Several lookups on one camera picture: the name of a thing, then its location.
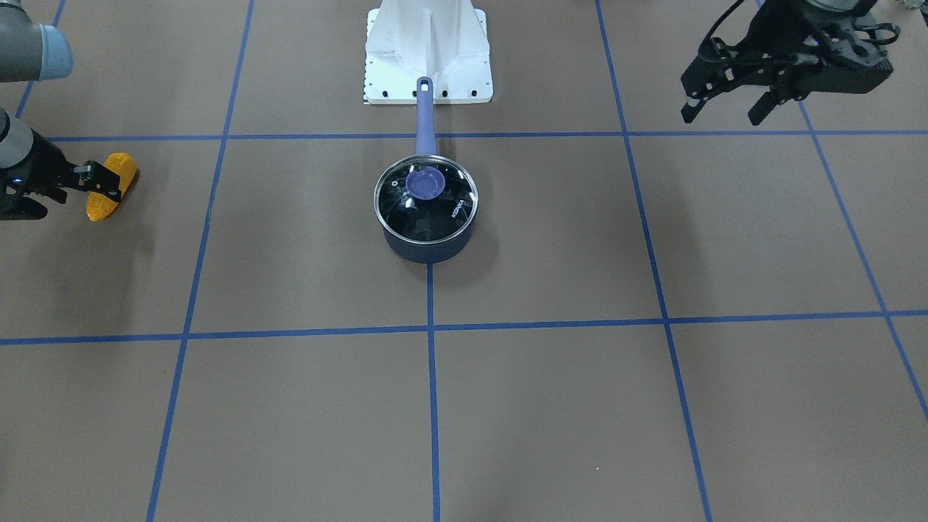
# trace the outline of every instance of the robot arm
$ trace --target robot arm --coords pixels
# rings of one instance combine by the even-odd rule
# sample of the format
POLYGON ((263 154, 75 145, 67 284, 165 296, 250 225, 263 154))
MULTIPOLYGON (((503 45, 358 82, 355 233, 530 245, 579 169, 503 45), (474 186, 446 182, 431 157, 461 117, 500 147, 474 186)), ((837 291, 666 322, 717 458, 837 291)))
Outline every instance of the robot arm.
POLYGON ((743 1, 713 25, 680 78, 688 124, 707 101, 741 85, 770 87, 748 112, 759 125, 791 99, 815 91, 868 93, 893 72, 884 46, 896 41, 899 28, 876 22, 870 10, 877 0, 766 0, 747 35, 729 46, 713 34, 743 1))
MULTIPOLYGON (((0 0, 0 82, 63 78, 72 65, 71 47, 58 29, 33 24, 19 0, 0 0)), ((26 196, 64 203, 68 197, 64 189, 96 192, 110 200, 103 205, 109 210, 100 214, 105 217, 122 200, 127 181, 135 177, 135 172, 122 174, 128 179, 97 162, 80 166, 69 162, 58 147, 0 109, 0 221, 41 219, 48 210, 26 196)))

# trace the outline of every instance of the pot handle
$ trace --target pot handle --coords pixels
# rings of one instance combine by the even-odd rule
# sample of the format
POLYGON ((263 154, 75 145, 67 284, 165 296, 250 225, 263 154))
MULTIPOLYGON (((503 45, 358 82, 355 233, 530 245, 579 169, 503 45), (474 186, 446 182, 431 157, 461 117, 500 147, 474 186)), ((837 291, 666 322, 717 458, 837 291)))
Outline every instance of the pot handle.
POLYGON ((416 154, 438 154, 432 104, 432 78, 423 76, 416 81, 416 154))

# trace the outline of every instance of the white mounting plate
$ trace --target white mounting plate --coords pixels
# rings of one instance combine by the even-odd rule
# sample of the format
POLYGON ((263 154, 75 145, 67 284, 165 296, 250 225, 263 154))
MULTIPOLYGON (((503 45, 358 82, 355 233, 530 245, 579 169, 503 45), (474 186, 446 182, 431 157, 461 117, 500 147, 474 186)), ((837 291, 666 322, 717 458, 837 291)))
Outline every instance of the white mounting plate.
MULTIPOLYGON (((370 36, 378 13, 378 8, 367 13, 367 36, 370 36)), ((483 35, 486 36, 486 13, 476 8, 474 13, 483 29, 483 35)), ((371 105, 415 104, 416 97, 412 93, 416 90, 416 81, 421 76, 422 71, 404 67, 400 59, 368 55, 364 68, 364 102, 371 105)), ((487 103, 493 98, 490 59, 488 56, 459 57, 444 71, 434 75, 432 85, 436 105, 487 103)))

